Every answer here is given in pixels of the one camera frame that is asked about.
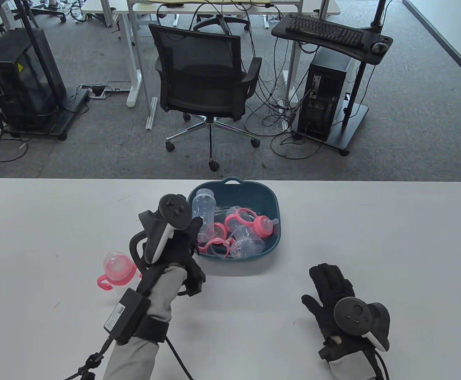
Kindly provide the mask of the person's left hand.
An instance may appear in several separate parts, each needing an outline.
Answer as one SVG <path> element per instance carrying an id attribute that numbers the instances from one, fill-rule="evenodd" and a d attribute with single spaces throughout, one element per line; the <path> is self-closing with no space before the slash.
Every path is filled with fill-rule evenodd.
<path id="1" fill-rule="evenodd" d="M 173 237 L 168 239 L 158 262 L 186 268 L 194 253 L 198 252 L 198 234 L 202 225 L 203 219 L 194 217 L 187 228 L 174 230 Z"/>

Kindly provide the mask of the person's right hand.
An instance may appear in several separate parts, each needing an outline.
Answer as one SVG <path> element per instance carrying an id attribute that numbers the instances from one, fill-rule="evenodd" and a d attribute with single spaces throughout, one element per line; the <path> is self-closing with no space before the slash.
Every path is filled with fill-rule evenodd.
<path id="1" fill-rule="evenodd" d="M 345 333 L 334 318 L 334 307 L 344 298 L 355 297 L 351 282 L 343 277 L 338 266 L 319 264 L 309 269 L 320 302 L 310 295 L 303 295 L 301 302 L 314 315 L 325 340 L 341 338 L 342 342 L 359 341 L 356 336 Z"/>

